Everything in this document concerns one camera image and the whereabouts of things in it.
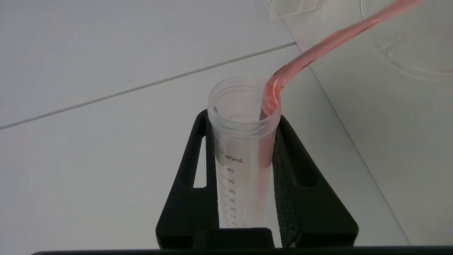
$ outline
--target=clear plastic container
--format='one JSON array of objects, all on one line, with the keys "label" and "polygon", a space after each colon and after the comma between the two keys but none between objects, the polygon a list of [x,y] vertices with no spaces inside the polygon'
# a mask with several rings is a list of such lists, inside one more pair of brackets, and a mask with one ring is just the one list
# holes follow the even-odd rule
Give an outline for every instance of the clear plastic container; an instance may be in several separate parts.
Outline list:
[{"label": "clear plastic container", "polygon": [[260,120],[266,82],[233,77],[212,88],[212,124],[219,204],[228,227],[260,227],[269,186],[275,131],[281,108]]},{"label": "clear plastic container", "polygon": [[[393,0],[361,0],[365,19]],[[453,1],[430,0],[368,32],[378,58],[401,73],[430,81],[453,81]]]},{"label": "clear plastic container", "polygon": [[264,0],[272,20],[321,8],[324,2],[325,0]]}]

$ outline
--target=white countertop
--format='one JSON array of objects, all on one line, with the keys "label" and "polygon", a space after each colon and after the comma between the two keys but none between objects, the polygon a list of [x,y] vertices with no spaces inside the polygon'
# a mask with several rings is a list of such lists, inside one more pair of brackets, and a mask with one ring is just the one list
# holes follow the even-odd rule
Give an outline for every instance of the white countertop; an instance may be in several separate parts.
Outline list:
[{"label": "white countertop", "polygon": [[[356,0],[285,18],[302,50],[360,20]],[[374,47],[366,31],[311,67],[411,244],[450,245],[453,82],[404,75]]]}]

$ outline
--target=pink liquid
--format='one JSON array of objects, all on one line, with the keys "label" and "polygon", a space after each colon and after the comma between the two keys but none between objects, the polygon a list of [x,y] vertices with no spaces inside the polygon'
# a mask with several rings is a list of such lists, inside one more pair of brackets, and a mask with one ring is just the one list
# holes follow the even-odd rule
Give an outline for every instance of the pink liquid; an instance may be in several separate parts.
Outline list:
[{"label": "pink liquid", "polygon": [[422,1],[423,0],[396,0],[376,14],[331,34],[317,45],[302,53],[293,61],[284,65],[274,75],[272,75],[266,84],[263,96],[262,118],[271,115],[276,110],[280,103],[280,91],[283,90],[286,83],[290,81],[300,70],[304,69],[313,61],[336,49],[338,46],[349,41],[368,28],[395,17]]}]

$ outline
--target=seam line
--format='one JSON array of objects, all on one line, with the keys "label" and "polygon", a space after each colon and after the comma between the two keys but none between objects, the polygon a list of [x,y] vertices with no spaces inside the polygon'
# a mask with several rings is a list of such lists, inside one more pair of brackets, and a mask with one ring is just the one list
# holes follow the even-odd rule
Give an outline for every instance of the seam line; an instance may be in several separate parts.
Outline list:
[{"label": "seam line", "polygon": [[92,104],[92,103],[96,103],[96,102],[99,102],[99,101],[110,99],[110,98],[113,98],[113,97],[116,97],[116,96],[120,96],[120,95],[123,95],[123,94],[126,94],[126,93],[130,93],[130,92],[133,92],[133,91],[136,91],[136,90],[139,90],[139,89],[151,87],[151,86],[157,85],[159,83],[164,83],[164,82],[171,81],[171,80],[174,80],[174,79],[178,79],[178,78],[181,78],[181,77],[184,77],[184,76],[188,76],[188,75],[191,75],[191,74],[196,74],[196,73],[199,73],[199,72],[202,72],[202,71],[206,71],[206,70],[209,70],[209,69],[212,69],[212,68],[223,66],[223,65],[226,65],[226,64],[229,64],[229,63],[233,63],[233,62],[236,62],[236,61],[239,61],[239,60],[248,59],[248,58],[251,58],[251,57],[255,57],[255,56],[258,56],[258,55],[261,55],[261,54],[265,54],[265,53],[269,53],[269,52],[272,52],[272,51],[276,51],[276,50],[279,50],[279,49],[287,48],[287,47],[293,46],[293,45],[296,45],[296,42],[291,42],[291,43],[287,43],[287,44],[280,45],[280,46],[277,46],[277,47],[273,47],[271,49],[267,49],[267,50],[263,50],[263,51],[255,52],[255,53],[251,53],[251,54],[248,54],[248,55],[245,55],[245,56],[242,56],[242,57],[238,57],[238,58],[235,58],[235,59],[230,59],[230,60],[227,60],[227,61],[223,61],[223,62],[220,62],[218,64],[210,65],[210,66],[203,67],[203,68],[200,68],[200,69],[196,69],[196,70],[193,70],[193,71],[190,71],[190,72],[186,72],[186,73],[183,73],[183,74],[180,74],[180,75],[172,76],[170,78],[165,78],[165,79],[162,79],[162,80],[159,80],[159,81],[155,81],[155,82],[152,82],[152,83],[149,83],[149,84],[141,85],[141,86],[138,86],[138,87],[135,87],[135,88],[130,88],[130,89],[127,89],[127,90],[124,90],[124,91],[121,91],[121,92],[118,92],[118,93],[115,93],[115,94],[111,94],[111,95],[105,96],[105,97],[93,99],[93,100],[86,101],[84,103],[76,104],[76,105],[73,105],[73,106],[69,106],[69,107],[66,107],[66,108],[63,108],[63,109],[60,109],[60,110],[52,111],[52,112],[45,113],[45,114],[42,114],[42,115],[38,115],[38,116],[35,116],[35,117],[32,117],[32,118],[28,118],[28,119],[25,119],[25,120],[14,122],[14,123],[11,123],[11,124],[8,124],[8,125],[1,126],[0,130],[6,129],[6,128],[11,128],[11,127],[14,127],[14,126],[18,126],[20,124],[24,124],[24,123],[31,122],[31,121],[34,121],[34,120],[37,120],[37,119],[41,119],[41,118],[45,118],[45,117],[48,117],[48,116],[52,116],[52,115],[55,115],[55,114],[58,114],[58,113],[63,113],[63,112],[66,112],[66,111],[69,111],[69,110],[72,110],[72,109],[76,109],[76,108],[79,108],[79,107],[82,107],[82,106],[86,106],[86,105],[89,105],[89,104]]}]

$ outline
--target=black foam padding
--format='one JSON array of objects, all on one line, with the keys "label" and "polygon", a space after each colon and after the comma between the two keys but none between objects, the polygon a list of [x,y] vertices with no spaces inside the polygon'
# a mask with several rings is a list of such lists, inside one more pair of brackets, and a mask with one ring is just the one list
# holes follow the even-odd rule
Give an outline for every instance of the black foam padding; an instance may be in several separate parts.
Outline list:
[{"label": "black foam padding", "polygon": [[352,246],[357,223],[283,116],[272,162],[282,246]]},{"label": "black foam padding", "polygon": [[[201,112],[179,165],[170,194],[156,226],[161,248],[190,248],[193,234],[219,228],[217,179],[211,124],[207,110]],[[206,186],[194,188],[202,138],[206,135]]]}]

